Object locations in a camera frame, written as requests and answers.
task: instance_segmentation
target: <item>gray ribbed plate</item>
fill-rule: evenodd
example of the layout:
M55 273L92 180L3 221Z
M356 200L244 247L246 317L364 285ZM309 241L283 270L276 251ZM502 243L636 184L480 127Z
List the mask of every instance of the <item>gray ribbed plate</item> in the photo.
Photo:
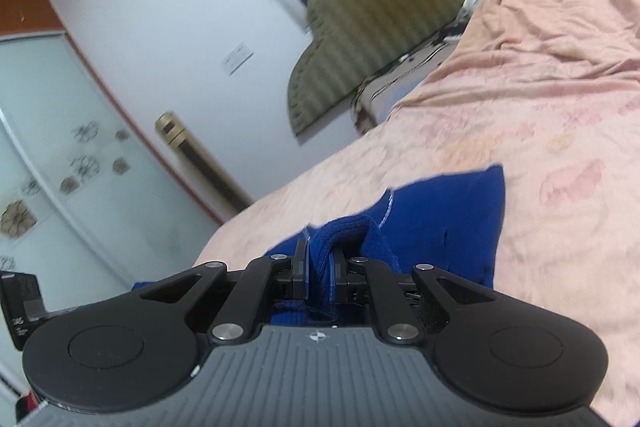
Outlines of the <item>gray ribbed plate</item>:
M602 427L590 409L515 418L450 391L415 349L370 328L266 326L242 346L214 349L172 396L131 412L89 415L44 404L28 427Z

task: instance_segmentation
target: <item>bed sheet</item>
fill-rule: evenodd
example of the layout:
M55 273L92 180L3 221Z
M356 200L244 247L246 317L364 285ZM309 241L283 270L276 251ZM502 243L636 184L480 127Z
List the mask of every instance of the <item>bed sheet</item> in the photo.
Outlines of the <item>bed sheet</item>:
M456 51L387 122L216 232L199 262L242 269L387 187L501 163L495 288L596 331L593 406L640 418L640 4L485 0Z

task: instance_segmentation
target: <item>blue fabric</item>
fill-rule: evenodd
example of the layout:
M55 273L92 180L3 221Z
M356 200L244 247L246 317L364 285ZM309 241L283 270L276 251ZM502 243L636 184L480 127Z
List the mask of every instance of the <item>blue fabric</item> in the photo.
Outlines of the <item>blue fabric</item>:
M360 214L336 219L320 229L306 227L266 255L293 255L298 240L308 240L307 307L282 303L271 323L305 324L313 321L312 315L334 320L331 251L336 243L343 245L345 257L380 259L396 273L409 273L415 264L430 263L491 288L504 198L502 167L493 166L388 190Z

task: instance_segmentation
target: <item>electrical outlet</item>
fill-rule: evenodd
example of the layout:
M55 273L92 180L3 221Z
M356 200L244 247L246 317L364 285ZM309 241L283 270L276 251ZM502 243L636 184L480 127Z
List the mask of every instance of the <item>electrical outlet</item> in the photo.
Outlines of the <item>electrical outlet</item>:
M244 42L241 42L240 45L222 61L222 68L226 71L226 74L232 74L249 60L253 54L254 52L247 48Z

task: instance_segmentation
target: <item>pink blanket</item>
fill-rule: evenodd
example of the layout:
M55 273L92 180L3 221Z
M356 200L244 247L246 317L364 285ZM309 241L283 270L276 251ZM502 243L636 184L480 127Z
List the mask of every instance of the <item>pink blanket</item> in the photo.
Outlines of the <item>pink blanket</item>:
M594 408L640 419L640 2L485 0L451 58L389 120L222 227L200 263L244 267L307 223L499 162L495 288L593 328Z

